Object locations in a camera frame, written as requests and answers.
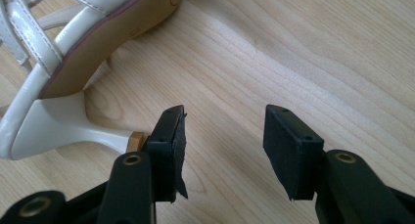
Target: stiletto heel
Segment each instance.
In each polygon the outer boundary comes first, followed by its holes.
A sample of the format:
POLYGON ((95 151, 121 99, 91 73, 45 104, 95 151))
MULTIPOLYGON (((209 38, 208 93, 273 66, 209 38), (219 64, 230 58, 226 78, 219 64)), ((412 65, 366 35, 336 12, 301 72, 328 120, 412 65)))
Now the stiletto heel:
POLYGON ((89 122, 83 89, 101 62, 123 42, 167 18, 180 0, 78 0, 37 20, 29 7, 42 0, 0 0, 0 44, 29 70, 0 123, 0 157, 30 157, 62 145, 92 141, 124 153, 140 139, 131 131, 89 122), (66 24, 54 41, 43 29, 66 24), (37 64, 31 69, 20 38, 37 64))
POLYGON ((132 133, 92 124, 85 113, 84 92, 80 91, 66 97, 35 100, 16 137, 12 155, 13 159, 31 157, 84 141, 101 143, 122 154, 132 133))

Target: clamp jaw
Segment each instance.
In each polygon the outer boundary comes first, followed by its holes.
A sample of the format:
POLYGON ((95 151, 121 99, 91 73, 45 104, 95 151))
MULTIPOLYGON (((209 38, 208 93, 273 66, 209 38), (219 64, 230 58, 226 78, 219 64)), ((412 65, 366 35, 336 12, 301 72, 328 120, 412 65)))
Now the clamp jaw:
POLYGON ((317 193, 320 223, 415 223, 415 198, 385 186, 360 156, 323 145, 294 113, 266 107, 263 147, 290 200, 317 193))
POLYGON ((181 176, 185 116, 183 106, 164 111, 144 144, 115 160, 108 182, 68 202, 57 191, 30 195, 10 207, 0 224, 156 223, 156 202, 174 202, 177 192, 187 198, 181 176))

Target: wood grain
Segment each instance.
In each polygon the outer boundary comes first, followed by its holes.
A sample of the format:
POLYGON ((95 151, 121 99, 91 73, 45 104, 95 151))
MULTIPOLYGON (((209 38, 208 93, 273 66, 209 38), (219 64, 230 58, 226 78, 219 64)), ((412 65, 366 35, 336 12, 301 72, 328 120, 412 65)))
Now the wood grain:
MULTIPOLYGON (((24 71, 0 49, 4 106, 24 71)), ((111 55, 86 108, 97 124, 150 133, 163 110, 185 106, 189 199, 158 204, 159 223, 317 223, 262 149, 265 106, 291 109, 326 150, 361 155, 414 196, 413 57, 414 0, 184 0, 111 55)), ((116 157, 80 143, 0 161, 0 213, 37 191, 73 198, 108 179, 116 157)))

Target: sandal heel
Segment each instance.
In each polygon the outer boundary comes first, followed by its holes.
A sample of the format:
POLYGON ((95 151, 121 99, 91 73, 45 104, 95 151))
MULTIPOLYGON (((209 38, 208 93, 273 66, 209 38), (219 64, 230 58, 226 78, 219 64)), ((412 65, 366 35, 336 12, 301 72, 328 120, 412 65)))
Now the sandal heel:
POLYGON ((123 154, 132 131, 91 123, 85 113, 84 92, 36 100, 12 147, 12 159, 31 157, 71 143, 91 141, 123 154))

